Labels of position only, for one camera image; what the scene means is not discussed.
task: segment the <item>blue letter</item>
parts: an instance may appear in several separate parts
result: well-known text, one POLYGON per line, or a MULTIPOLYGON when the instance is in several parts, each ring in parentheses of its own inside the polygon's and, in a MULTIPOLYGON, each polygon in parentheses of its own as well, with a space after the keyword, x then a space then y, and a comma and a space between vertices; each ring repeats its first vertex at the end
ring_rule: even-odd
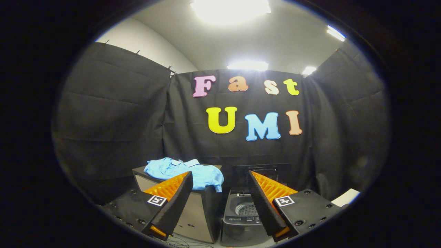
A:
POLYGON ((259 117, 255 114, 249 114, 245 116, 245 119, 248 121, 248 141, 257 140, 257 136, 254 131, 257 132, 260 139, 263 139, 265 136, 266 130, 268 130, 268 134, 266 135, 267 139, 278 139, 281 137, 278 129, 277 129, 277 116, 279 116, 276 112, 269 112, 265 116, 265 120, 263 123, 259 120, 259 117))

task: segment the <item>orange gripper pad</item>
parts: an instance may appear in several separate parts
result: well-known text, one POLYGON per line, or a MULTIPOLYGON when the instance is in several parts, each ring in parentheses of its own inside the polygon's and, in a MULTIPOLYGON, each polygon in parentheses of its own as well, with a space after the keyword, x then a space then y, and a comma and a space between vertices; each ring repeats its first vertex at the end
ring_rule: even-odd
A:
POLYGON ((158 183, 157 185, 145 190, 144 192, 151 195, 165 197, 168 201, 170 201, 187 174, 188 171, 172 177, 168 180, 165 180, 162 183, 158 183))
POLYGON ((269 202, 273 207, 274 207, 273 200, 275 198, 292 195, 298 192, 290 187, 287 187, 277 181, 274 181, 273 179, 267 178, 266 176, 263 176, 259 173, 256 173, 254 171, 251 171, 251 173, 256 178, 260 188, 262 188, 262 191, 265 193, 266 198, 269 200, 269 202))

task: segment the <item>black backdrop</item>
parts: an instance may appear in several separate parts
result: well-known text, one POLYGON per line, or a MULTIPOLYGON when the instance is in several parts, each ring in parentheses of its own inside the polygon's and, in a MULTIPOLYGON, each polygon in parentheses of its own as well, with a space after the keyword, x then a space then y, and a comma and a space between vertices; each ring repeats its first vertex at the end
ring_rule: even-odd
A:
POLYGON ((333 199, 341 193, 343 150, 341 130, 326 95, 301 75, 278 71, 215 70, 183 73, 171 78, 164 121, 164 154, 174 158, 197 158, 202 163, 222 165, 224 187, 230 186, 232 165, 291 163, 288 185, 297 190, 311 188, 333 199), (195 77, 214 75, 216 81, 204 97, 193 97, 195 77), (231 92, 229 79, 242 76, 248 89, 231 92), (298 95, 291 95, 283 81, 297 82, 298 95), (265 92, 263 82, 275 81, 279 94, 265 92), (234 106, 235 128, 226 134, 212 132, 207 108, 221 108, 219 124, 227 124, 225 107, 234 106), (287 111, 299 112, 302 133, 290 135, 287 111), (247 141, 247 114, 263 122, 269 112, 278 113, 279 139, 247 141))
POLYGON ((196 71, 170 78, 167 68, 112 45, 94 43, 69 75, 54 115, 59 161, 80 187, 104 204, 133 186, 131 169, 172 157, 231 166, 291 163, 289 187, 313 189, 333 200, 349 188, 363 191, 377 175, 389 146, 384 85, 363 54, 348 42, 309 77, 250 70, 196 71), (204 97, 193 97, 195 77, 216 77, 204 97), (242 76, 249 88, 231 92, 242 76), (297 82, 292 95, 283 82, 297 82), (277 84, 268 94, 264 81, 277 84), (207 108, 234 106, 235 128, 216 134, 207 108), (302 133, 290 135, 287 111, 298 111, 302 133), (263 122, 278 113, 279 139, 247 141, 247 114, 263 122))
POLYGON ((67 78, 52 122, 63 169, 98 204, 134 186, 131 169, 163 157, 170 72, 125 49, 91 44, 67 78))

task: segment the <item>white ceiling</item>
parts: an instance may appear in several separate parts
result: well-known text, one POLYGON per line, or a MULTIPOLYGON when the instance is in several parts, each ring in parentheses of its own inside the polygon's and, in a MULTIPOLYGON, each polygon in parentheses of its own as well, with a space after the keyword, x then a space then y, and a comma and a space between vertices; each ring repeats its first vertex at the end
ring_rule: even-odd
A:
POLYGON ((268 70, 302 72, 318 67, 341 45, 327 23, 284 0, 269 0, 270 14, 247 23, 215 26, 194 13, 193 0, 163 0, 133 16, 174 45, 199 70, 226 69, 239 60, 261 60, 268 70))

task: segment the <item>ceiling light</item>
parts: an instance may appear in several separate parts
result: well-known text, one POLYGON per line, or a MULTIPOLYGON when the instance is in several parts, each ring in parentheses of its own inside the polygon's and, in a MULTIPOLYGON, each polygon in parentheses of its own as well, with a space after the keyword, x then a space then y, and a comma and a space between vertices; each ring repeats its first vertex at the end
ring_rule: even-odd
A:
POLYGON ((266 71, 268 70, 268 63, 260 61, 242 61, 234 64, 227 65, 228 69, 245 69, 245 70, 256 70, 256 71, 266 71))
POLYGON ((305 70, 303 70, 302 74, 311 75, 311 73, 313 73, 315 70, 317 70, 317 68, 312 67, 312 66, 306 66, 306 68, 305 68, 305 70))
POLYGON ((328 30, 326 31, 328 34, 334 36, 335 38, 339 39, 340 41, 344 41, 345 36, 342 35, 339 31, 334 29, 333 27, 328 25, 328 30))
POLYGON ((212 24, 232 24, 271 13, 268 0, 195 0, 196 15, 212 24))

